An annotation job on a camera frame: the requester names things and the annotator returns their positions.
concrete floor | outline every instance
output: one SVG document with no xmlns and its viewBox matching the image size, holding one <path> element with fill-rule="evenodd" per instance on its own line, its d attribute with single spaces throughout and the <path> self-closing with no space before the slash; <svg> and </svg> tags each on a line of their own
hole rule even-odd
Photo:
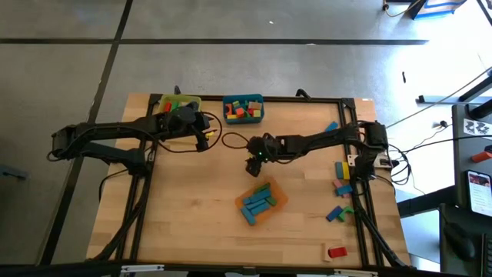
<svg viewBox="0 0 492 277">
<path fill-rule="evenodd" d="M 123 0 L 0 0 L 1 38 L 114 38 Z M 405 9 L 392 5 L 392 11 Z M 424 93 L 446 95 L 492 66 L 483 34 L 490 25 L 470 0 L 451 17 L 388 18 L 379 1 L 269 0 L 135 1 L 123 38 L 426 39 L 426 45 L 120 45 L 97 122 L 121 118 L 128 93 L 310 95 L 373 98 L 378 119 L 392 123 L 417 111 Z M 83 122 L 98 88 L 110 45 L 0 44 L 0 163 L 24 169 L 26 182 L 0 179 L 0 263 L 36 261 L 69 162 L 49 163 L 50 134 Z M 402 79 L 405 72 L 407 82 Z M 411 147 L 449 120 L 434 108 L 389 130 Z M 437 139 L 447 138 L 443 132 Z M 452 155 L 450 145 L 433 151 Z M 428 152 L 409 155 L 416 186 L 432 192 L 452 184 L 450 159 L 432 179 Z M 78 262 L 98 208 L 97 186 L 107 166 L 86 159 L 54 262 Z M 419 194 L 412 185 L 399 187 Z"/>
</svg>

blue block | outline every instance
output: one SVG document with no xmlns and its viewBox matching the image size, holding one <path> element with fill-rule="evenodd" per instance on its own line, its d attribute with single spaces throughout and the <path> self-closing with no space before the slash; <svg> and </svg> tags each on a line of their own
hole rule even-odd
<svg viewBox="0 0 492 277">
<path fill-rule="evenodd" d="M 243 213 L 244 218 L 248 220 L 249 225 L 256 224 L 256 219 L 254 219 L 254 216 L 248 209 L 246 209 L 246 207 L 242 207 L 241 212 Z"/>
<path fill-rule="evenodd" d="M 341 162 L 335 162 L 335 171 L 337 172 L 337 179 L 344 178 L 344 166 Z"/>
<path fill-rule="evenodd" d="M 352 192 L 352 187 L 350 185 L 344 185 L 344 186 L 342 186 L 340 188 L 337 188 L 335 190 L 335 192 L 337 193 L 337 196 L 342 196 L 345 193 L 351 193 Z"/>
<path fill-rule="evenodd" d="M 337 218 L 338 215 L 340 215 L 344 210 L 340 206 L 336 206 L 333 211 L 331 211 L 327 216 L 326 219 L 328 219 L 329 222 L 331 222 L 333 219 Z"/>
<path fill-rule="evenodd" d="M 270 196 L 271 196 L 270 189 L 265 189 L 265 190 L 262 190 L 260 192 L 253 194 L 249 198 L 249 201 L 250 201 L 250 203 L 254 203 L 254 202 L 260 201 L 262 199 L 266 199 L 267 197 L 270 197 Z"/>
<path fill-rule="evenodd" d="M 246 205 L 246 208 L 248 208 L 248 210 L 251 210 L 251 209 L 256 208 L 259 205 L 264 204 L 264 203 L 266 203 L 266 201 L 264 199 L 262 199 L 262 200 L 260 200 L 258 202 L 255 202 L 255 203 L 251 203 L 251 204 Z"/>
<path fill-rule="evenodd" d="M 336 128 L 338 128 L 338 123 L 332 122 L 324 131 L 329 132 L 329 131 L 335 130 Z"/>
<path fill-rule="evenodd" d="M 251 210 L 251 213 L 253 215 L 257 215 L 259 214 L 260 212 L 264 212 L 266 210 L 268 210 L 270 208 L 270 205 L 268 203 L 264 203 L 264 204 L 261 204 L 259 205 L 258 207 L 254 208 Z"/>
</svg>

blue tray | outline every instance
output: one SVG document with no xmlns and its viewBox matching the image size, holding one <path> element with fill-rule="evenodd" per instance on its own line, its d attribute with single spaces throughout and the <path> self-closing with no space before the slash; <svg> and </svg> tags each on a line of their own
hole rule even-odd
<svg viewBox="0 0 492 277">
<path fill-rule="evenodd" d="M 260 123 L 261 120 L 264 117 L 264 105 L 261 106 L 261 117 L 255 118 L 255 117 L 244 117 L 244 118 L 238 118 L 238 119 L 228 119 L 228 116 L 226 115 L 227 110 L 225 108 L 225 104 L 232 104 L 232 102 L 239 101 L 242 105 L 244 104 L 245 101 L 248 102 L 258 102 L 261 104 L 263 103 L 263 96 L 260 94 L 253 94 L 253 95 L 228 95 L 224 96 L 222 98 L 222 110 L 223 110 L 223 116 L 224 120 L 228 124 L 248 124 L 248 123 Z"/>
</svg>

wooden tabletop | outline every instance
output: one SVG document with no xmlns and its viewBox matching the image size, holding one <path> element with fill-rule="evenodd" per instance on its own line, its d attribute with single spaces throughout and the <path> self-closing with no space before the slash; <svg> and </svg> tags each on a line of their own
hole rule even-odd
<svg viewBox="0 0 492 277">
<path fill-rule="evenodd" d="M 145 116 L 149 95 L 131 94 L 122 121 Z M 221 102 L 202 102 L 203 111 L 222 120 L 224 132 L 253 135 L 311 135 L 339 122 L 337 106 L 314 103 L 266 102 L 260 124 L 227 125 L 221 116 Z M 374 103 L 356 99 L 357 117 L 375 120 Z M 217 122 L 211 122 L 218 128 Z M 217 139 L 218 132 L 210 143 Z M 229 144 L 245 142 L 233 136 Z M 166 141 L 174 150 L 194 149 L 195 138 Z M 138 147 L 138 140 L 119 139 L 121 149 Z M 234 150 L 220 142 L 202 153 L 174 154 L 159 149 L 141 233 L 138 260 L 158 263 L 214 265 L 271 265 L 314 267 L 361 267 L 354 216 L 346 222 L 328 222 L 326 215 L 337 205 L 351 205 L 351 199 L 336 197 L 332 181 L 334 163 L 345 161 L 342 146 L 310 152 L 288 165 L 263 164 L 254 178 L 245 170 L 245 149 Z M 122 170 L 112 165 L 108 174 Z M 387 172 L 379 175 L 389 178 Z M 234 199 L 267 176 L 275 178 L 288 196 L 286 206 L 266 222 L 249 226 Z M 105 183 L 87 257 L 97 255 L 118 230 L 130 186 L 130 175 Z M 393 189 L 379 180 L 370 182 L 377 225 L 388 245 L 401 260 L 410 264 Z M 125 257 L 133 238 L 128 233 Z M 365 230 L 369 261 L 375 264 L 371 236 Z M 322 244 L 345 246 L 348 256 L 324 262 Z"/>
</svg>

orange tray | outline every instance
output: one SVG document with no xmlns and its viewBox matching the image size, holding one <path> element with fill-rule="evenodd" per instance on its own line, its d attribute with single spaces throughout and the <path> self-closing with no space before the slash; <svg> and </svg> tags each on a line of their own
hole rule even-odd
<svg viewBox="0 0 492 277">
<path fill-rule="evenodd" d="M 253 192 L 255 189 L 261 187 L 262 185 L 266 183 L 270 183 L 270 192 L 271 192 L 271 197 L 275 198 L 277 200 L 277 205 L 276 206 L 270 206 L 270 208 L 259 215 L 256 215 L 254 219 L 256 219 L 256 224 L 253 226 L 256 226 L 263 221 L 269 219 L 275 212 L 280 211 L 282 208 L 284 208 L 285 204 L 287 204 L 289 198 L 285 195 L 284 191 L 282 188 L 278 185 L 277 181 L 273 177 L 267 177 L 263 182 L 260 182 L 258 185 L 256 185 L 254 188 L 248 190 L 247 192 L 243 193 L 239 197 L 234 200 L 234 203 L 236 207 L 238 207 L 239 212 L 241 213 L 241 208 L 244 207 L 243 204 L 243 199 L 250 197 L 253 195 Z"/>
</svg>

